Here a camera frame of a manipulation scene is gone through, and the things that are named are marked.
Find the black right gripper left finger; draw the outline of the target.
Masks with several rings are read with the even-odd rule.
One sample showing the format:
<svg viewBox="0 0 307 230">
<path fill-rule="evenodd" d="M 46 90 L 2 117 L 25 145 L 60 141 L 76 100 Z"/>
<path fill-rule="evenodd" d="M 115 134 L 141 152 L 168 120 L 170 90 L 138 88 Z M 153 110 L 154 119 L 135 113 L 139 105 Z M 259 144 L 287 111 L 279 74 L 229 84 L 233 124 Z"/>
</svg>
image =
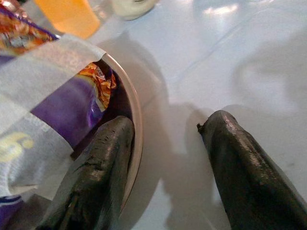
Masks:
<svg viewBox="0 0 307 230">
<path fill-rule="evenodd" d="M 106 122 L 63 178 L 37 230 L 117 230 L 128 176 L 133 122 Z"/>
</svg>

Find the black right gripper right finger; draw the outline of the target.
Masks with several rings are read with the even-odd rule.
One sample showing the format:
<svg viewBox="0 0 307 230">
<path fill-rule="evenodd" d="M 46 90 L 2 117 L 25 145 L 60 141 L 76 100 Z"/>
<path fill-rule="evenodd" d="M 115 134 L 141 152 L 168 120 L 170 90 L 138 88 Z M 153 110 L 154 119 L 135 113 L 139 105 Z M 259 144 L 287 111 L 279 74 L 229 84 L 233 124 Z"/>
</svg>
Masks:
<svg viewBox="0 0 307 230">
<path fill-rule="evenodd" d="M 306 229 L 306 202 L 229 112 L 214 112 L 197 129 L 232 229 Z"/>
</svg>

